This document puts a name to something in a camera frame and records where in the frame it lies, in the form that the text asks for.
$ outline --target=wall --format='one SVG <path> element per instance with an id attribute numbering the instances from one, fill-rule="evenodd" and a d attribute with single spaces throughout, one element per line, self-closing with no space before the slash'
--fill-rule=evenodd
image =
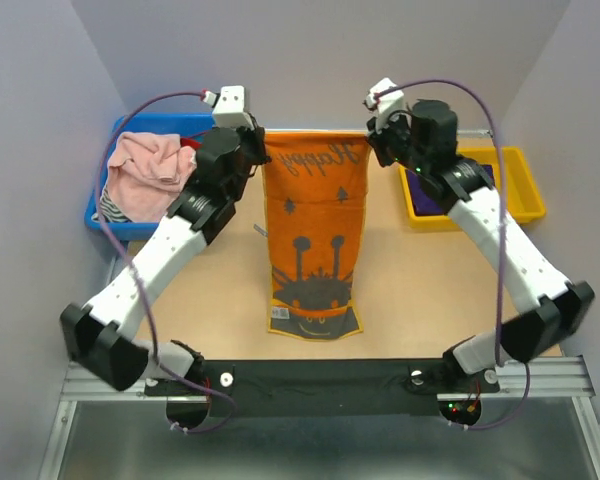
<path id="1" fill-rule="evenodd" d="M 72 0 L 128 108 L 158 93 L 244 84 L 277 128 L 364 128 L 361 102 L 382 77 L 453 77 L 500 118 L 569 0 Z M 450 87 L 414 90 L 453 104 Z M 160 109 L 190 109 L 171 103 Z"/>
<path id="2" fill-rule="evenodd" d="M 534 237 L 597 300 L 565 345 L 583 353 L 600 416 L 600 0 L 573 0 L 504 121 L 521 145 L 547 202 Z"/>
<path id="3" fill-rule="evenodd" d="M 68 2 L 0 2 L 0 480 L 37 478 L 67 364 L 59 314 L 104 280 L 81 215 L 121 113 Z"/>

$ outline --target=striped cloth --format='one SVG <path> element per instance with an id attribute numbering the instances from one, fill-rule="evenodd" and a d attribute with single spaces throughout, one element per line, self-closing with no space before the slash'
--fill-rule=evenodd
<path id="1" fill-rule="evenodd" d="M 111 197 L 109 197 L 109 192 L 105 187 L 102 190 L 102 196 L 100 197 L 100 208 L 102 208 L 102 214 L 104 218 L 109 223 L 125 223 L 128 222 L 129 219 L 125 217 L 124 213 L 120 211 L 118 206 L 113 203 Z M 96 221 L 98 220 L 98 213 L 94 213 L 91 216 L 91 219 Z"/>

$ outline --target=white tag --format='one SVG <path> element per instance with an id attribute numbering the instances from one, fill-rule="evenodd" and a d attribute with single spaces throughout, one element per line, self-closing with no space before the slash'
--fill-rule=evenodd
<path id="1" fill-rule="evenodd" d="M 289 309 L 286 307 L 271 307 L 271 318 L 289 320 Z"/>

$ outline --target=gray floor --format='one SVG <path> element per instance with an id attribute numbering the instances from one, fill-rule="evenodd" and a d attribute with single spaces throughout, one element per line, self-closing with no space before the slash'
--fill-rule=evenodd
<path id="1" fill-rule="evenodd" d="M 484 420 L 516 400 L 485 402 Z M 170 432 L 164 405 L 83 403 L 63 466 L 90 479 L 596 478 L 569 399 L 531 399 L 504 427 L 463 432 L 407 416 L 237 419 L 223 431 Z"/>

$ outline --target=purple cloth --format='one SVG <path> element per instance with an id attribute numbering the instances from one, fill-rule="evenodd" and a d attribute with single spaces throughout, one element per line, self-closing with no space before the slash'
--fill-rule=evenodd
<path id="1" fill-rule="evenodd" d="M 482 168 L 493 178 L 493 167 L 491 165 L 482 165 Z M 436 205 L 436 203 L 425 195 L 420 188 L 420 182 L 418 181 L 418 175 L 407 170 L 407 182 L 409 183 L 409 191 L 411 192 L 411 203 L 413 204 L 413 210 L 419 217 L 429 217 L 432 215 L 444 215 L 442 209 Z"/>

